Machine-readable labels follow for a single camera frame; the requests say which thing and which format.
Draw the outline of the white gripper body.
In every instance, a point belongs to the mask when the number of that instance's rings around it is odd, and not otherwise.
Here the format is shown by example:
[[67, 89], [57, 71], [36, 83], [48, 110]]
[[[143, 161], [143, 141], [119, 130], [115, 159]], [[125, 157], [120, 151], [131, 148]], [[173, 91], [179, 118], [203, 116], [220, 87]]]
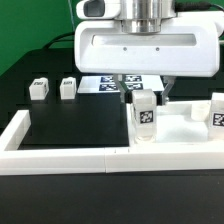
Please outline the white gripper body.
[[75, 31], [84, 73], [211, 77], [220, 66], [221, 13], [175, 0], [81, 0]]

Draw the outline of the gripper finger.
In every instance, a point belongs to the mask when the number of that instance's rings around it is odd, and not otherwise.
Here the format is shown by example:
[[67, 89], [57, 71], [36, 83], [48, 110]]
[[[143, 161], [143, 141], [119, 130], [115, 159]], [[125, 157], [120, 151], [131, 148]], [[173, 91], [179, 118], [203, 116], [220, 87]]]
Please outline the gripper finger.
[[176, 78], [174, 76], [164, 76], [163, 83], [165, 84], [164, 90], [161, 93], [162, 103], [165, 104], [168, 101], [168, 94], [175, 84]]
[[123, 82], [122, 75], [114, 74], [113, 79], [114, 79], [114, 82], [115, 82], [118, 90], [120, 91], [121, 102], [124, 103], [125, 102], [125, 93], [127, 91], [127, 88], [126, 88], [126, 84]]

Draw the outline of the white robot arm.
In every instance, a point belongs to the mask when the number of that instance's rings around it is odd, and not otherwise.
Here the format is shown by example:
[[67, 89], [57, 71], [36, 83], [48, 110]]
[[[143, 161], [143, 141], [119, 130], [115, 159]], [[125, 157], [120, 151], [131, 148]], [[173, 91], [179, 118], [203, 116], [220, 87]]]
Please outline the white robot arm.
[[224, 12], [209, 2], [81, 0], [75, 31], [76, 67], [83, 73], [159, 75], [164, 104], [175, 78], [211, 77], [220, 66]]

